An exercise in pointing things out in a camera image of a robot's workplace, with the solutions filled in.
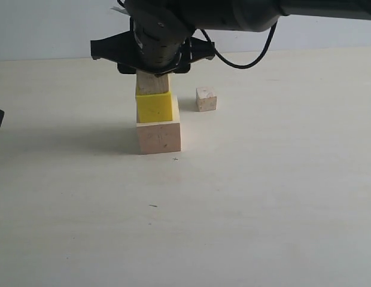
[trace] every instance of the yellow block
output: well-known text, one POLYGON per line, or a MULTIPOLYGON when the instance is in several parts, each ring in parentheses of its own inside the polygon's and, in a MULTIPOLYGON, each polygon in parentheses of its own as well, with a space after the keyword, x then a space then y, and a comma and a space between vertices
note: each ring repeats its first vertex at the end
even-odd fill
POLYGON ((139 94, 136 91, 136 106, 140 123, 172 121, 172 93, 139 94))

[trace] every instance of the large wooden block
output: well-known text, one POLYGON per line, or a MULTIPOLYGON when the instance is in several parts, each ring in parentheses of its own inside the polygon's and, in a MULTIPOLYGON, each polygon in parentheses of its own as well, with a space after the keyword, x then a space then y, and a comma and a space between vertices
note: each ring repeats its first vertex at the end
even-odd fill
POLYGON ((136 124, 142 154, 181 151, 180 114, 175 96, 172 97, 172 113, 172 121, 136 124))
POLYGON ((154 75, 137 72, 136 106, 140 123, 172 121, 172 95, 169 91, 169 75, 154 75))
POLYGON ((201 87, 196 89, 196 103, 199 112, 215 111, 217 96, 213 88, 201 87))

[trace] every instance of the cable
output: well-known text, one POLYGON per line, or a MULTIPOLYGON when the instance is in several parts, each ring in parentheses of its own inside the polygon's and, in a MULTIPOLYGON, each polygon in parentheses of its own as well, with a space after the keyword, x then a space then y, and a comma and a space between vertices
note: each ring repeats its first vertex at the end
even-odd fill
POLYGON ((245 70, 245 69, 249 69, 249 68, 252 68, 253 66, 257 65, 258 63, 260 63, 260 61, 264 58, 264 56, 266 55, 266 53, 268 52, 268 49, 269 49, 269 46, 270 46, 270 43, 272 42, 272 39, 273 39, 273 35, 275 34, 275 31, 276 31, 276 27, 277 27, 277 22, 275 24, 273 24, 273 26, 271 27, 270 31, 269 31, 269 35, 268 35, 268 39, 267 41, 265 42, 265 46, 264 46, 264 49, 263 51, 261 52, 261 54, 259 55, 259 57, 257 59, 255 59, 255 61, 253 61, 252 63, 250 64, 247 64, 247 65, 237 65, 237 64, 234 64, 230 61, 228 61, 226 58, 223 57, 223 55, 221 55, 215 48, 215 45, 213 44, 211 38, 208 36, 207 32, 205 32, 205 30, 201 29, 204 37, 206 38, 207 42, 209 42, 211 44, 211 46, 213 47, 214 51, 215 51, 215 54, 216 56, 222 60, 225 64, 227 64, 228 66, 230 67, 233 67, 235 69, 241 69, 241 70, 245 70))
POLYGON ((119 4, 120 6, 122 6, 123 8, 125 8, 124 3, 121 2, 121 0, 117 0, 117 1, 118 1, 118 4, 119 4))

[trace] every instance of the white table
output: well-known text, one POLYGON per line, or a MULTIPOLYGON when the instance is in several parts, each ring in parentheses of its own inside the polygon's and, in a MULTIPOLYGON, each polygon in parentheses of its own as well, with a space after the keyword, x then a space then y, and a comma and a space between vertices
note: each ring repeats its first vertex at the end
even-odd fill
POLYGON ((172 84, 184 151, 137 155, 133 76, 0 62, 0 287, 371 286, 371 48, 172 84))

